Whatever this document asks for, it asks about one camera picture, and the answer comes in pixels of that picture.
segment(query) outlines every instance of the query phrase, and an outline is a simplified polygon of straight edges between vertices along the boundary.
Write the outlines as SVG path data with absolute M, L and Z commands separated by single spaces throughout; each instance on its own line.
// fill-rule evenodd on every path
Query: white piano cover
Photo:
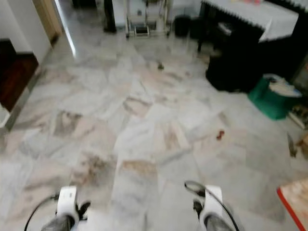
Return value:
M 290 3 L 293 6 L 297 6 L 308 13 L 308 0 L 281 0 Z
M 298 19 L 298 13 L 267 1 L 259 4 L 241 0 L 205 0 L 204 2 L 253 26 L 263 28 L 264 33 L 260 41 L 291 36 Z

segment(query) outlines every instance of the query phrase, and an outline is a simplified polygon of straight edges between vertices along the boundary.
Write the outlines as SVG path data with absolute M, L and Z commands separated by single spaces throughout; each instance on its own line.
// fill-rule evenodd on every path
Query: white marble tile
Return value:
M 101 92 L 107 87 L 107 77 L 103 70 L 84 68 L 84 67 L 70 67 L 67 69 L 68 73 L 77 77 L 77 82 L 81 83 L 86 89 L 92 92 Z
M 52 111 L 57 100 L 48 98 L 37 102 L 27 102 L 17 118 L 14 128 L 27 129 L 41 127 L 48 129 Z
M 284 219 L 276 189 L 287 180 L 252 170 L 237 160 L 213 157 L 197 163 L 205 183 L 219 185 L 230 204 L 279 222 Z
M 0 161 L 0 218 L 6 219 L 33 168 L 32 159 L 16 151 L 10 158 Z
M 283 142 L 248 134 L 246 148 L 248 167 L 270 175 L 291 177 L 291 159 L 287 138 Z
M 237 144 L 230 144 L 217 156 L 224 159 L 236 160 L 239 163 L 246 163 L 246 149 Z
M 114 231 L 113 218 L 106 211 L 90 207 L 87 216 L 88 220 L 80 222 L 73 231 Z
M 104 94 L 83 90 L 63 99 L 57 108 L 75 114 L 91 115 L 99 110 L 103 98 Z
M 120 57 L 117 63 L 117 66 L 119 68 L 122 68 L 124 70 L 132 71 L 133 70 L 133 64 L 130 57 Z
M 42 151 L 42 158 L 48 158 L 69 167 L 76 166 L 80 155 L 79 141 L 65 141 L 56 137 L 49 137 L 48 144 Z
M 107 208 L 113 191 L 116 156 L 86 149 L 73 168 L 71 184 L 78 188 L 79 201 L 91 201 L 92 209 Z
M 122 162 L 126 160 L 131 160 L 131 161 L 142 160 L 153 164 L 155 163 L 154 154 L 151 152 L 143 152 L 135 150 L 120 151 L 119 153 L 117 153 L 117 158 L 118 158 L 117 168 L 120 168 Z
M 133 80 L 129 96 L 133 99 L 140 100 L 145 103 L 153 103 L 153 98 L 146 91 L 143 83 L 138 79 Z
M 114 116 L 116 110 L 123 106 L 125 97 L 119 97 L 115 92 L 108 92 L 102 100 L 101 106 L 95 113 L 94 117 L 102 120 L 108 120 L 110 117 Z
M 21 142 L 18 150 L 25 156 L 38 159 L 47 144 L 47 139 L 48 134 L 46 132 L 42 133 L 35 129 L 35 133 L 32 133 L 31 136 Z
M 153 144 L 150 148 L 153 152 L 170 152 L 189 149 L 190 144 L 178 121 L 172 120 L 156 124 Z
M 13 226 L 18 223 L 25 225 L 29 214 L 41 200 L 59 192 L 62 186 L 69 184 L 70 174 L 71 169 L 51 160 L 36 163 L 29 180 L 10 210 L 8 223 Z M 46 216 L 50 216 L 51 219 L 54 217 L 55 208 L 55 204 L 49 204 L 41 208 L 33 219 L 40 220 Z
M 5 148 L 0 152 L 1 155 L 3 156 L 12 155 L 22 142 L 24 136 L 25 136 L 24 130 L 11 130 L 8 134 L 6 134 L 4 136 Z
M 161 195 L 163 193 L 167 182 L 168 182 L 168 179 L 165 176 L 163 176 L 161 174 L 157 175 L 157 186 L 158 186 L 159 195 Z
M 120 230 L 144 230 L 154 225 L 158 189 L 155 165 L 142 160 L 123 161 L 115 176 L 111 214 Z
M 271 231 L 283 231 L 283 225 L 279 222 L 275 222 L 270 219 L 266 219 L 258 214 L 249 212 L 247 210 L 235 208 L 235 213 L 239 216 L 244 230 L 259 231 L 259 230 L 271 230 Z
M 58 137 L 71 137 L 77 129 L 82 116 L 70 112 L 59 111 L 51 118 L 50 134 Z
M 70 83 L 74 77 L 70 74 L 65 69 L 61 68 L 45 68 L 43 69 L 43 74 L 40 75 L 38 81 L 37 81 L 37 86 L 39 85 L 44 85 L 44 84 L 50 84 L 50 83 L 65 83 L 68 84 Z
M 185 180 L 200 181 L 198 167 L 191 152 L 188 149 L 155 155 L 158 173 L 179 184 Z
M 219 131 L 222 130 L 227 132 L 228 126 L 223 122 L 219 115 L 206 119 L 199 126 L 187 130 L 185 133 L 187 140 L 194 142 L 203 139 L 206 136 L 218 135 Z
M 290 164 L 293 169 L 308 173 L 308 160 L 303 156 L 296 156 L 296 158 L 290 158 Z
M 173 119 L 177 114 L 175 109 L 154 103 L 147 112 L 145 119 L 151 122 L 164 122 Z
M 112 48 L 104 47 L 103 49 L 94 49 L 94 55 L 97 58 L 104 60 L 116 60 L 116 51 Z
M 128 126 L 117 137 L 114 151 L 121 150 L 148 150 L 154 135 L 154 124 L 150 122 Z
M 174 184 L 168 181 L 161 195 L 153 230 L 196 230 L 199 221 L 192 209 L 194 197 L 185 190 L 184 183 Z
M 200 167 L 211 161 L 213 157 L 217 157 L 221 152 L 227 152 L 232 145 L 232 134 L 226 132 L 222 139 L 218 140 L 218 133 L 217 131 L 212 132 L 193 143 L 193 156 Z
M 179 111 L 179 122 L 183 125 L 185 130 L 191 130 L 204 123 L 205 120 L 214 116 L 206 104 L 194 100 L 185 103 Z
M 112 151 L 116 142 L 116 135 L 104 121 L 86 118 L 73 136 L 82 137 L 83 146 Z
M 130 115 L 124 109 L 123 106 L 120 106 L 113 114 L 111 114 L 106 122 L 110 130 L 115 134 L 119 135 L 122 130 L 124 130 L 128 124 Z
M 123 102 L 123 107 L 129 114 L 139 117 L 145 117 L 145 115 L 151 108 L 151 105 L 152 105 L 151 103 L 146 103 L 144 101 L 134 99 L 131 97 L 128 97 Z
M 61 100 L 74 90 L 74 85 L 64 83 L 49 83 L 38 85 L 33 89 L 28 99 L 29 102 L 36 102 L 43 99 L 54 98 Z
M 127 70 L 123 70 L 122 68 L 111 68 L 108 76 L 108 82 L 112 86 L 116 86 L 124 83 L 132 83 L 133 78 L 136 76 Z

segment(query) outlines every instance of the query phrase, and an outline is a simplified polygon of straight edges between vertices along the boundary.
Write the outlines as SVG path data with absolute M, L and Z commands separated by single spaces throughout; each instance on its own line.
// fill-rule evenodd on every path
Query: black object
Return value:
M 198 40 L 198 50 L 204 40 L 220 48 L 219 57 L 210 57 L 206 78 L 218 90 L 249 92 L 262 77 L 262 57 L 259 38 L 264 29 L 233 17 L 205 2 L 202 3 L 205 36 Z
M 104 10 L 105 10 L 104 31 L 115 33 L 116 23 L 115 23 L 115 15 L 114 15 L 114 8 L 112 5 L 112 0 L 104 0 Z
M 202 204 L 198 201 L 198 200 L 193 200 L 193 209 L 194 211 L 196 211 L 197 215 L 198 215 L 198 219 L 200 219 L 200 214 L 202 212 Z
M 175 36 L 186 37 L 191 24 L 191 18 L 187 15 L 179 15 L 174 19 Z
M 158 61 L 157 69 L 162 71 L 164 68 L 164 65 L 160 61 Z
M 90 201 L 84 202 L 80 209 L 78 209 L 78 205 L 76 205 L 76 211 L 78 212 L 79 220 L 87 220 L 87 217 L 84 217 L 86 211 L 88 210 L 89 206 L 91 205 Z
M 0 39 L 0 76 L 14 62 L 16 55 L 11 41 Z
M 295 6 L 290 1 L 281 1 L 281 0 L 267 0 L 274 4 L 280 5 L 284 8 L 287 8 L 291 11 L 298 13 L 298 20 L 293 30 L 293 33 L 290 37 L 287 38 L 279 38 L 276 40 L 258 42 L 255 40 L 254 46 L 257 46 L 257 49 L 254 50 L 255 53 L 250 53 L 246 59 L 254 59 L 257 60 L 255 63 L 255 68 L 253 71 L 258 69 L 261 73 L 275 73 L 286 80 L 290 81 L 295 75 L 298 67 L 302 63 L 306 53 L 308 52 L 308 33 L 306 33 L 307 25 L 308 25 L 308 13 L 305 12 L 305 9 L 300 6 Z M 261 31 L 260 35 L 263 33 L 261 28 L 257 26 L 249 25 L 248 23 L 241 22 L 239 18 L 232 17 L 226 15 L 224 12 L 219 9 L 208 5 L 206 2 L 202 2 L 200 17 L 203 19 L 204 26 L 201 30 L 208 32 L 211 26 L 215 25 L 219 21 L 230 22 L 232 24 L 240 24 L 245 25 L 247 31 L 246 33 L 242 33 L 242 29 L 240 28 L 240 33 L 242 34 L 242 38 L 251 37 L 250 30 Z M 206 34 L 205 37 L 201 37 L 199 39 L 199 47 L 200 50 L 202 42 L 204 40 L 211 40 L 210 33 Z
M 203 20 L 202 18 L 193 18 L 190 26 L 190 38 L 199 39 L 204 33 Z
M 136 26 L 136 34 L 148 35 L 147 26 Z
M 95 0 L 72 0 L 74 8 L 96 8 Z
M 233 229 L 227 224 L 221 217 L 216 214 L 210 214 L 204 219 L 204 225 L 208 231 L 233 231 Z

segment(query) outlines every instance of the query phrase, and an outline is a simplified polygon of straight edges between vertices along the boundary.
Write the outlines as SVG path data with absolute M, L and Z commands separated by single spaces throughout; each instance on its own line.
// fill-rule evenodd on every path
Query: white wall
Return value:
M 33 52 L 39 63 L 51 47 L 32 0 L 0 0 L 0 38 L 17 52 Z
M 51 45 L 32 0 L 9 0 L 9 5 L 34 55 L 41 63 Z
M 17 52 L 32 51 L 7 0 L 0 0 L 0 38 L 9 38 Z
M 193 2 L 194 11 L 198 14 L 200 14 L 200 8 L 201 8 L 201 0 L 194 0 Z

